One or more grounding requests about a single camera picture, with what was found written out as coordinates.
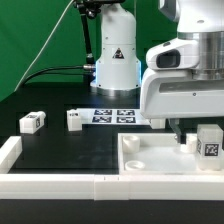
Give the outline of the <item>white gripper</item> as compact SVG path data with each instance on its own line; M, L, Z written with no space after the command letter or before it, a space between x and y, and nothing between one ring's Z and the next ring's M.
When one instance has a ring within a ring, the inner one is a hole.
M224 116L224 80L193 80L189 70L143 75L140 113L147 119L169 119L179 144L185 143L177 118Z

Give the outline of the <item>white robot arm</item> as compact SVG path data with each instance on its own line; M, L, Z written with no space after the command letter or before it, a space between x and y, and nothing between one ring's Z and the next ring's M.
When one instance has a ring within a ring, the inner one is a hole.
M146 54L135 51L135 19L111 1L102 7L98 91L115 95L140 89L140 113L167 119L176 134L181 118L224 116L224 0L158 0L159 10L178 23L177 37Z

